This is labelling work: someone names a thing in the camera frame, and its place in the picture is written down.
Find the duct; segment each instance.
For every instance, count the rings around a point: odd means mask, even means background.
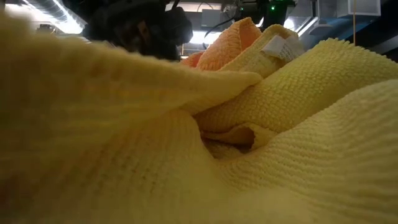
[[[58,0],[22,0],[32,10],[39,11],[58,29],[66,34],[79,34],[85,22]]]

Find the fluorescent light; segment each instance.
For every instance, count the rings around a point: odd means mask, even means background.
[[[298,32],[298,36],[300,37],[301,35],[303,35],[305,31],[311,28],[311,26],[314,25],[314,23],[316,23],[317,21],[318,17],[314,17],[302,30],[300,30],[300,32]]]
[[[212,44],[218,36],[221,34],[220,32],[209,33],[205,38],[205,31],[193,31],[193,36],[190,41],[191,44]]]
[[[83,30],[83,28],[80,27],[77,21],[74,20],[74,18],[72,18],[72,16],[65,9],[65,7],[61,5],[57,0],[51,0],[51,1],[53,1],[61,9],[61,11],[67,16],[67,19],[64,21],[60,21],[50,15],[44,14],[27,0],[22,0],[22,1],[29,6],[32,15],[46,18],[46,21],[51,22],[54,26],[56,26],[58,29],[62,30],[62,32],[66,34],[80,34]]]
[[[258,24],[256,24],[256,27],[260,27],[262,25],[262,22],[264,21],[264,18],[261,18],[260,22]],[[284,23],[284,27],[286,29],[290,29],[292,31],[294,31],[294,22],[292,19],[286,19],[285,23]]]
[[[174,2],[170,2],[170,4],[166,5],[166,11],[171,10]],[[202,9],[214,9],[221,10],[221,4],[218,3],[210,3],[211,7],[206,3],[200,2],[180,2],[178,7],[181,7],[185,12],[201,12]]]

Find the yellow towel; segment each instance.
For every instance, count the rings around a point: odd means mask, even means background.
[[[397,223],[398,65],[288,33],[208,72],[0,16],[1,223]]]

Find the towel tag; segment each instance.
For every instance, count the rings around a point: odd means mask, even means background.
[[[267,55],[280,58],[286,62],[290,62],[304,53],[300,41],[292,35],[287,39],[275,35],[262,51]]]

